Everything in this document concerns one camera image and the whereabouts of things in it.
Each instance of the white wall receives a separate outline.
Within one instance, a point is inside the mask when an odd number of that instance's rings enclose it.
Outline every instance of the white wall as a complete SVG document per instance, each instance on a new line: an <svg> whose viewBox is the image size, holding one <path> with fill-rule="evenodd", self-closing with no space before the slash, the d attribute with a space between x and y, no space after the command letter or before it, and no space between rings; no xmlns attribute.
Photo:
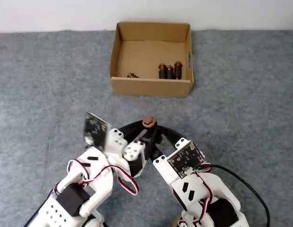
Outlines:
<svg viewBox="0 0 293 227"><path fill-rule="evenodd" d="M293 29L293 0L0 0L0 32L114 30L121 20Z"/></svg>

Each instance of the gray carpet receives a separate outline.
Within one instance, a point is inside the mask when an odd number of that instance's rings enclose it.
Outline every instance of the gray carpet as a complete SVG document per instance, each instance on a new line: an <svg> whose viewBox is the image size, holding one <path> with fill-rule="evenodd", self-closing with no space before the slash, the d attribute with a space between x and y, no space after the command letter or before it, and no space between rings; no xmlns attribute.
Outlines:
<svg viewBox="0 0 293 227"><path fill-rule="evenodd" d="M193 32L187 98L115 96L113 32L0 34L0 227L23 226L84 146L85 111L119 127L154 114L263 196L273 227L293 227L293 31ZM167 154L172 152L163 143ZM251 227L254 195L216 170ZM169 227L182 210L148 163L133 197L115 184L100 207L110 227Z"/></svg>

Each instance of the circuit board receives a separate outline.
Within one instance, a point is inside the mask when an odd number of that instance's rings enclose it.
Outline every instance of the circuit board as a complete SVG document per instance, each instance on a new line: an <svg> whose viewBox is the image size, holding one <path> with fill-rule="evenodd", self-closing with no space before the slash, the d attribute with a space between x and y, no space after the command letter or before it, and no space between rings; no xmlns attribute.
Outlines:
<svg viewBox="0 0 293 227"><path fill-rule="evenodd" d="M191 167L197 168L205 161L204 156L199 151L197 146L191 141L177 153L168 158L168 163L172 166L178 176L182 179L187 173L186 171Z"/></svg>
<svg viewBox="0 0 293 227"><path fill-rule="evenodd" d="M84 140L100 151L104 151L110 124L92 113L86 113Z"/></svg>

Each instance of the black screw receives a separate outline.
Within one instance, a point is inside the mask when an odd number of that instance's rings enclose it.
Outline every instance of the black screw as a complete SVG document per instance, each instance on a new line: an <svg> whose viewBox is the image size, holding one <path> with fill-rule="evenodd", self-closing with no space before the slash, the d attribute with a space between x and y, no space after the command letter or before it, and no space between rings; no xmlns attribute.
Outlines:
<svg viewBox="0 0 293 227"><path fill-rule="evenodd" d="M159 79L167 79L166 75L166 65L164 63L161 63L159 66Z"/></svg>
<svg viewBox="0 0 293 227"><path fill-rule="evenodd" d="M181 74L182 74L182 63L180 61L177 61L174 65L175 72L174 75L176 79L181 79Z"/></svg>
<svg viewBox="0 0 293 227"><path fill-rule="evenodd" d="M166 77L167 79L174 79L174 68L171 65L166 66Z"/></svg>

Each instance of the cardboard box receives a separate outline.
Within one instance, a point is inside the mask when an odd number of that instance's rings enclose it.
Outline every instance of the cardboard box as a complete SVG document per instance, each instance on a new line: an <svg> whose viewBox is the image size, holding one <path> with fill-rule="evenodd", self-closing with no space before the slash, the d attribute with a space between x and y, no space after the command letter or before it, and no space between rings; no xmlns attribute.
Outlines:
<svg viewBox="0 0 293 227"><path fill-rule="evenodd" d="M182 63L182 79L159 79L160 63ZM127 78L128 73L139 78ZM118 95L184 97L194 83L191 31L186 23L119 22L110 69Z"/></svg>

